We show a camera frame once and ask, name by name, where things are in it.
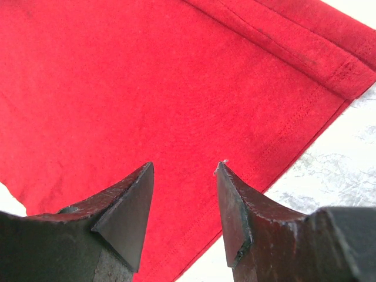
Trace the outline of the red t shirt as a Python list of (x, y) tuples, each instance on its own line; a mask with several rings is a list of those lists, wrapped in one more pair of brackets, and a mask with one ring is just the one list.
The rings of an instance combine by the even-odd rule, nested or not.
[(375, 82), (375, 30), (322, 1), (2, 1), (1, 182), (55, 212), (146, 162), (136, 281), (221, 233), (219, 161), (266, 191)]

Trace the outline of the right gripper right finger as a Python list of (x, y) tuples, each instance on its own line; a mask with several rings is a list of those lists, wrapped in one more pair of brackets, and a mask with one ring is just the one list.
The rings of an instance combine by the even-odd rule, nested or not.
[(291, 210), (224, 163), (217, 190), (227, 265), (235, 281), (374, 281), (375, 208)]

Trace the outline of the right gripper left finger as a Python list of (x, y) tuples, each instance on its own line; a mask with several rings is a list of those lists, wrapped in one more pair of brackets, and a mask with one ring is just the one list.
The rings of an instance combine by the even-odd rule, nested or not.
[(148, 162), (57, 213), (1, 213), (2, 281), (132, 281), (154, 186)]

